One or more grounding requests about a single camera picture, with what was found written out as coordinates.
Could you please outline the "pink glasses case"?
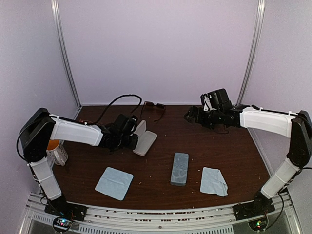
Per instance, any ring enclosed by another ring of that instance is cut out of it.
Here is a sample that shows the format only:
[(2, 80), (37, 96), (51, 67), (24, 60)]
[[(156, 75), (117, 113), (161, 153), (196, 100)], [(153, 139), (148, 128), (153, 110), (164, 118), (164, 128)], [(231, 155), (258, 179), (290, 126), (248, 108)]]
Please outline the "pink glasses case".
[(139, 156), (145, 156), (149, 151), (152, 144), (157, 139), (158, 135), (154, 132), (147, 130), (146, 121), (142, 120), (140, 124), (137, 126), (134, 134), (138, 136), (138, 142), (133, 150), (133, 153)]

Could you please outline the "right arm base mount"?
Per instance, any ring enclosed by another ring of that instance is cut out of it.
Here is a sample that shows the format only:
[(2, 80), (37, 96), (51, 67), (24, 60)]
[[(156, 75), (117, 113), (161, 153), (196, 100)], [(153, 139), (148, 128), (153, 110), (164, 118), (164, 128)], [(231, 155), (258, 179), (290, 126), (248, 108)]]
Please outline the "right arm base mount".
[(256, 232), (264, 231), (269, 223), (268, 213), (274, 212), (274, 205), (265, 208), (256, 208), (255, 202), (236, 204), (233, 212), (237, 221), (247, 220), (249, 227)]

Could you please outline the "grey-blue glasses case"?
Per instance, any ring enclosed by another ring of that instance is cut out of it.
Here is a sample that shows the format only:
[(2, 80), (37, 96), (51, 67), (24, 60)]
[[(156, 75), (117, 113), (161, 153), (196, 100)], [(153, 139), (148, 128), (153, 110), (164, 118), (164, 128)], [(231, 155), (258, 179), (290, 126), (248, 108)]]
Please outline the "grey-blue glasses case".
[(174, 155), (170, 184), (184, 187), (187, 183), (189, 155), (176, 152)]

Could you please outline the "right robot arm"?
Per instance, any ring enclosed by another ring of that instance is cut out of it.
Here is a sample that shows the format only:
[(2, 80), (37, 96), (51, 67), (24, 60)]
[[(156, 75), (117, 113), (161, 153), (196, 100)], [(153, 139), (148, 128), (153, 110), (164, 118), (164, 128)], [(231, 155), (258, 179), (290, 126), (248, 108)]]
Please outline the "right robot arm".
[(312, 157), (312, 121), (309, 113), (303, 110), (282, 112), (256, 105), (234, 105), (224, 88), (204, 93), (200, 99), (201, 106), (191, 106), (184, 115), (188, 122), (198, 123), (208, 129), (223, 125), (257, 130), (282, 137), (289, 143), (284, 151), (285, 159), (250, 204), (252, 214), (262, 214), (270, 200), (294, 180)]

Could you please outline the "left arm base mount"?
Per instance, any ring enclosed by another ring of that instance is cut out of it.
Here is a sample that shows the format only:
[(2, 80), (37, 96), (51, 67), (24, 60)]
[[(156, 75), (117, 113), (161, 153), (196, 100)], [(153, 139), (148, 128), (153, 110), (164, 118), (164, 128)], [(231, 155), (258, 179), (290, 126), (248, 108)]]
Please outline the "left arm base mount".
[(87, 207), (69, 204), (69, 207), (65, 208), (64, 211), (58, 211), (51, 205), (46, 205), (44, 211), (56, 216), (52, 221), (52, 227), (57, 233), (64, 233), (78, 224), (78, 221), (84, 221)]

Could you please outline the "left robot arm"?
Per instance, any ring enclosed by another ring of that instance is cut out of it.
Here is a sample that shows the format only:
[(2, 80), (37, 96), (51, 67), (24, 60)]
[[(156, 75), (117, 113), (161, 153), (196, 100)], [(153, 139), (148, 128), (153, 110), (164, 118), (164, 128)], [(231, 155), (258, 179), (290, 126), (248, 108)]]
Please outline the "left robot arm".
[(47, 162), (49, 142), (84, 143), (111, 152), (123, 147), (134, 149), (138, 143), (138, 135), (134, 133), (137, 126), (136, 116), (120, 114), (113, 123), (100, 126), (54, 116), (47, 109), (39, 108), (21, 129), (17, 143), (21, 144), (23, 151), (20, 157), (34, 173), (52, 210), (59, 216), (66, 216), (70, 205)]

